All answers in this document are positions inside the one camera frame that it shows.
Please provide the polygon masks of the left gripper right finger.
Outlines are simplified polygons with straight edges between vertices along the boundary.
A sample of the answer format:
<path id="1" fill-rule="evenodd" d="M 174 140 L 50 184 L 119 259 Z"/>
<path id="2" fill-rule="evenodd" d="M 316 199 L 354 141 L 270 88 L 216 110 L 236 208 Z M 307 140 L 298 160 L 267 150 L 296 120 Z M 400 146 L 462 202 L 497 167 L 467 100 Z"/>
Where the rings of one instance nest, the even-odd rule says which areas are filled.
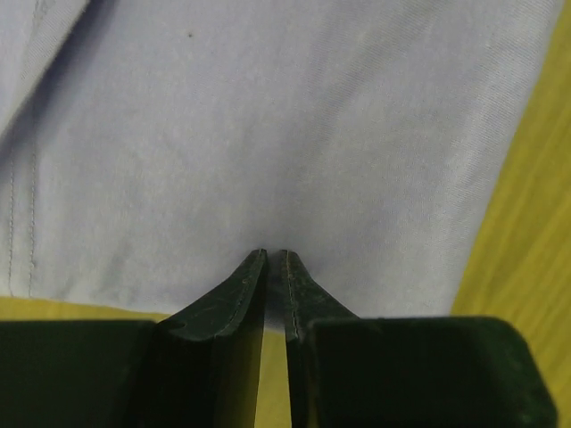
<path id="1" fill-rule="evenodd" d="M 279 251 L 277 262 L 278 291 L 284 302 L 291 421 L 293 427 L 305 427 L 308 423 L 309 387 L 303 343 L 310 324 L 320 320 L 356 319 L 358 316 L 313 280 L 296 252 Z"/>

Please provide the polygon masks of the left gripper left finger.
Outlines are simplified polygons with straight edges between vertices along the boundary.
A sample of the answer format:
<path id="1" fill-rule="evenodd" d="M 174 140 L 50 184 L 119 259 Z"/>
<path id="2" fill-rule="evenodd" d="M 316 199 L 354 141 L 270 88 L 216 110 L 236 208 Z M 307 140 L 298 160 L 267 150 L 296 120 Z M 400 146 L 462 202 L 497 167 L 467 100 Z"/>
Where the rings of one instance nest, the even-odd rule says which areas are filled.
<path id="1" fill-rule="evenodd" d="M 254 425 L 267 278 L 267 252 L 252 251 L 156 326 L 142 372 L 144 427 Z"/>

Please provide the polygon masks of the lavender t shirt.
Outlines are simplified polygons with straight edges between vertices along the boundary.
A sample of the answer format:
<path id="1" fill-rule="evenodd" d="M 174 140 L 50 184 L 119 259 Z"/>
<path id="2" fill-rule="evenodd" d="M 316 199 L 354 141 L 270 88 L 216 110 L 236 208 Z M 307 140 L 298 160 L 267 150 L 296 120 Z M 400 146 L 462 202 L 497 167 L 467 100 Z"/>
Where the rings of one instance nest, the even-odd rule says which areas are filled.
<path id="1" fill-rule="evenodd" d="M 560 1 L 4 1 L 1 293 L 175 312 L 257 248 L 450 311 Z"/>

